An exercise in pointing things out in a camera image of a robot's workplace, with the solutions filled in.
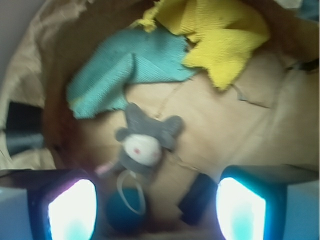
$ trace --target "teal ball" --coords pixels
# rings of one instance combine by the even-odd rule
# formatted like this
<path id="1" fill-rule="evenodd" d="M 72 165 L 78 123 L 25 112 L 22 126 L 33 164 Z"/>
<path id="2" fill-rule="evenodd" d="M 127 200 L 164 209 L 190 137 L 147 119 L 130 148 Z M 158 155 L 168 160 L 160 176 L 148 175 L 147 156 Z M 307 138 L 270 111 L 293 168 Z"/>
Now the teal ball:
<path id="1" fill-rule="evenodd" d="M 124 188 L 123 195 L 129 205 L 140 211 L 141 200 L 134 188 Z M 106 202 L 105 214 L 109 225 L 119 233 L 132 234 L 144 224 L 146 213 L 138 214 L 125 204 L 118 191 L 114 192 Z"/>

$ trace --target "black object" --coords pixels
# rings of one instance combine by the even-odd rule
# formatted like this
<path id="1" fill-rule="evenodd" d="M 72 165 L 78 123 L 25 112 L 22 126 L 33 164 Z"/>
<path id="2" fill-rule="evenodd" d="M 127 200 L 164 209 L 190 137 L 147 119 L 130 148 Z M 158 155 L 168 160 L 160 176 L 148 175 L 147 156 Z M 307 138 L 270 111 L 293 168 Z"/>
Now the black object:
<path id="1" fill-rule="evenodd" d="M 200 173 L 178 205 L 182 211 L 181 220 L 188 225 L 198 224 L 216 190 L 217 184 L 208 175 Z"/>
<path id="2" fill-rule="evenodd" d="M 313 70 L 319 68 L 319 58 L 308 61 L 308 62 L 298 62 L 293 66 L 287 67 L 287 70 L 302 70 L 306 72 L 312 72 Z"/>
<path id="3" fill-rule="evenodd" d="M 10 156 L 44 147 L 42 112 L 40 107 L 10 102 L 5 127 L 6 146 Z"/>
<path id="4" fill-rule="evenodd" d="M 48 205 L 81 179 L 90 180 L 82 169 L 0 170 L 0 186 L 27 190 L 29 219 L 33 239 L 50 240 Z"/>
<path id="5" fill-rule="evenodd" d="M 265 199 L 263 239 L 283 239 L 288 185 L 319 179 L 319 172 L 309 165 L 230 165 L 223 171 L 221 180 L 233 178 Z"/>

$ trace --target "brown paper bag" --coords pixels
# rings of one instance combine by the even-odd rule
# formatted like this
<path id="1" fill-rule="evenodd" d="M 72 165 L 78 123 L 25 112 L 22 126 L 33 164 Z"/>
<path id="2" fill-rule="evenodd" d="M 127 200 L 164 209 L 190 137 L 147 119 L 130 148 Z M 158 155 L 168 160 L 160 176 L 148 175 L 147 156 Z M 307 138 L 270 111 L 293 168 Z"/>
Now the brown paper bag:
<path id="1" fill-rule="evenodd" d="M 166 155 L 157 178 L 145 189 L 158 229 L 179 227 L 177 204 L 199 172 L 218 182 L 229 164 L 319 165 L 319 72 L 286 69 L 299 60 L 319 58 L 319 26 L 272 0 L 244 2 L 265 17 L 272 39 L 254 53 L 229 90 L 218 92 L 205 72 L 182 83 L 126 89 L 127 99 L 151 117 L 180 115 L 185 121 L 176 151 Z M 57 168 L 92 171 L 117 160 L 120 143 L 114 133 L 126 124 L 123 112 L 75 120 L 65 89 L 99 42 L 152 5 L 150 0 L 48 0 L 36 14 L 11 60 L 0 96 L 2 129 L 9 101 L 44 108 L 43 134 L 52 158 L 44 149 L 47 157 L 36 159 L 32 168 L 53 168 L 54 161 Z M 0 143 L 0 168 L 30 168 L 24 154 L 10 158 L 4 138 Z"/>

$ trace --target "white mouse belly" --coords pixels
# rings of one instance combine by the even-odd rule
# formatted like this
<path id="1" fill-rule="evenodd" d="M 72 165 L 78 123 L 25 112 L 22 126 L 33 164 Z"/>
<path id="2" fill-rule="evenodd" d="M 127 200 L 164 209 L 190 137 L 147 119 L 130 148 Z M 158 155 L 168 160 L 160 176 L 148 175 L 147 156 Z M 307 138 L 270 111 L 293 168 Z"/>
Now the white mouse belly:
<path id="1" fill-rule="evenodd" d="M 149 167 L 155 165 L 162 156 L 159 141 L 148 135 L 129 135 L 123 141 L 123 148 L 130 158 Z"/>

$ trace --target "bright light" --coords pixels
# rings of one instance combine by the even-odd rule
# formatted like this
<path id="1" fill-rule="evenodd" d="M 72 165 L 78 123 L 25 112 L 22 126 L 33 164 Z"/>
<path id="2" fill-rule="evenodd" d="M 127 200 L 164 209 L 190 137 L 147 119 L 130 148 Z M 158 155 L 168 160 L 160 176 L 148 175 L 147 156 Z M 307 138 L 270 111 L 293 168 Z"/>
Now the bright light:
<path id="1" fill-rule="evenodd" d="M 232 177 L 221 180 L 216 213 L 226 240 L 263 240 L 266 200 Z"/>
<path id="2" fill-rule="evenodd" d="M 95 186 L 91 181 L 81 179 L 48 206 L 52 240 L 89 240 L 96 215 Z"/>

